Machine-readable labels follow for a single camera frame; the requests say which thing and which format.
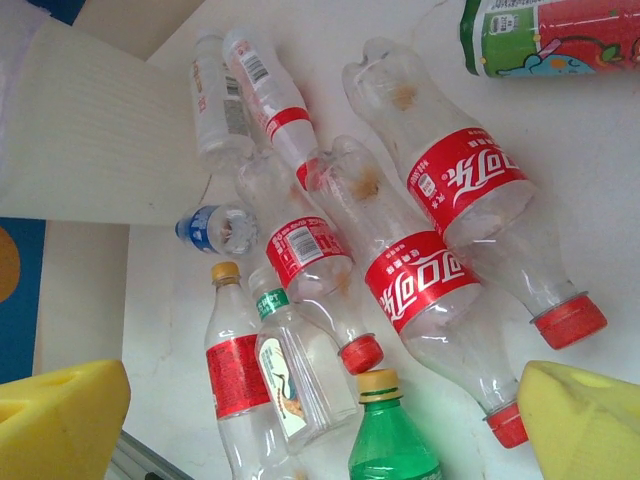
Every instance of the red bottle cap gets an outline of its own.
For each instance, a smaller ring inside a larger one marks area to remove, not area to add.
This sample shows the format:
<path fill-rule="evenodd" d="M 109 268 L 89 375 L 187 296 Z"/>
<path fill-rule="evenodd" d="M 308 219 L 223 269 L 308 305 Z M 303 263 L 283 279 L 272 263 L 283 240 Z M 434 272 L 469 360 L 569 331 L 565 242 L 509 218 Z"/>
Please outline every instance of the red bottle cap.
<path fill-rule="evenodd" d="M 515 402 L 487 417 L 486 420 L 504 448 L 517 447 L 529 440 L 520 418 L 518 404 Z"/>
<path fill-rule="evenodd" d="M 568 347 L 607 326 L 607 319 L 586 293 L 533 320 L 540 334 L 556 350 Z"/>
<path fill-rule="evenodd" d="M 373 334 L 363 335 L 345 345 L 340 357 L 347 372 L 351 375 L 364 373 L 379 364 L 384 358 L 382 348 Z"/>

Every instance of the green plastic bottle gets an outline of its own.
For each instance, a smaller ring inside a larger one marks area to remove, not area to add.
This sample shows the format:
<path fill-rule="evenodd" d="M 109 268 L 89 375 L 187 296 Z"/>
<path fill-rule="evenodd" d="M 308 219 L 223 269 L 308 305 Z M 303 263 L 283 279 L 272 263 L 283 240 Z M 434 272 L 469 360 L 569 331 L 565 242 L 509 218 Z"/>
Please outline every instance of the green plastic bottle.
<path fill-rule="evenodd" d="M 349 457 L 351 480 L 442 480 L 438 459 L 400 405 L 396 371 L 357 380 L 364 419 Z"/>

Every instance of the plastic bottle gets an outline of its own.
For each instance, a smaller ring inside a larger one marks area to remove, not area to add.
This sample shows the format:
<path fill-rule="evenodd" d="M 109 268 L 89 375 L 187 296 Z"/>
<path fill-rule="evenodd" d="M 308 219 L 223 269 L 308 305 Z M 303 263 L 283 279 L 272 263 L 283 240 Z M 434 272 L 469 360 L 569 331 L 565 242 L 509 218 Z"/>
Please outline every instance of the plastic bottle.
<path fill-rule="evenodd" d="M 232 258 L 250 255 L 258 242 L 256 217 L 239 202 L 193 208 L 176 223 L 175 232 L 185 245 Z"/>
<path fill-rule="evenodd" d="M 553 348 L 604 328 L 568 279 L 542 194 L 480 124 L 447 100 L 409 47 L 369 40 L 343 70 L 355 112 L 383 140 L 400 179 L 445 243 L 518 298 Z"/>
<path fill-rule="evenodd" d="M 351 374 L 366 372 L 382 349 L 360 320 L 360 282 L 320 212 L 305 197 L 291 169 L 273 150 L 256 154 L 238 173 L 236 190 L 258 219 L 261 244 L 292 302 L 340 347 Z"/>
<path fill-rule="evenodd" d="M 305 479 L 304 468 L 287 452 L 276 410 L 260 374 L 255 356 L 260 322 L 239 285 L 238 266 L 219 263 L 211 276 L 216 302 L 205 350 L 218 429 L 232 480 Z"/>
<path fill-rule="evenodd" d="M 634 1 L 467 0 L 460 41 L 474 75 L 578 75 L 636 69 L 639 31 Z"/>
<path fill-rule="evenodd" d="M 254 148 L 238 82 L 222 58 L 223 38 L 202 30 L 189 69 L 198 155 L 211 173 L 237 172 Z"/>
<path fill-rule="evenodd" d="M 273 269 L 249 277 L 262 328 L 256 357 L 291 451 L 344 425 L 357 411 L 331 338 L 289 304 Z"/>
<path fill-rule="evenodd" d="M 227 33 L 223 52 L 253 118 L 305 187 L 304 164 L 318 142 L 304 99 L 273 45 L 256 29 L 237 27 Z"/>
<path fill-rule="evenodd" d="M 500 313 L 484 288 L 407 205 L 357 140 L 314 153 L 313 198 L 347 239 L 365 283 L 422 365 L 464 388 L 507 448 L 527 440 Z"/>
<path fill-rule="evenodd" d="M 396 371 L 374 370 L 357 379 L 364 418 L 349 457 L 349 478 L 442 480 L 438 458 L 400 405 Z"/>

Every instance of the yellow bottle cap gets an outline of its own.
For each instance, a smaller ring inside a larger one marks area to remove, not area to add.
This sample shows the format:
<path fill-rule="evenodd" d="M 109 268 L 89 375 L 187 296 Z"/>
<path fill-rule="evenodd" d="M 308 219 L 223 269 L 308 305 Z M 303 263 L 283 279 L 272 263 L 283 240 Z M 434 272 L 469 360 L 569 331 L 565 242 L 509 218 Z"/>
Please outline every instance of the yellow bottle cap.
<path fill-rule="evenodd" d="M 240 270 L 235 262 L 221 262 L 213 266 L 211 269 L 211 279 L 213 283 L 223 278 L 239 277 Z"/>
<path fill-rule="evenodd" d="M 379 402 L 402 397 L 398 387 L 398 374 L 393 368 L 372 370 L 356 377 L 360 403 Z"/>

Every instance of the yellow sponge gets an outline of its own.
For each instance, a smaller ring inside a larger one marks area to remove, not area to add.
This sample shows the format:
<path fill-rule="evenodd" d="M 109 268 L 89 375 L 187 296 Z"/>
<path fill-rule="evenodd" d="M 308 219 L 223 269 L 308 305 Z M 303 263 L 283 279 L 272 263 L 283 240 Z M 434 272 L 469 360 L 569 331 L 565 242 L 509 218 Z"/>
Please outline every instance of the yellow sponge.
<path fill-rule="evenodd" d="M 116 360 L 0 385 L 0 479 L 102 480 L 129 399 Z"/>
<path fill-rule="evenodd" d="M 640 478 L 640 386 L 534 361 L 518 407 L 545 480 Z"/>

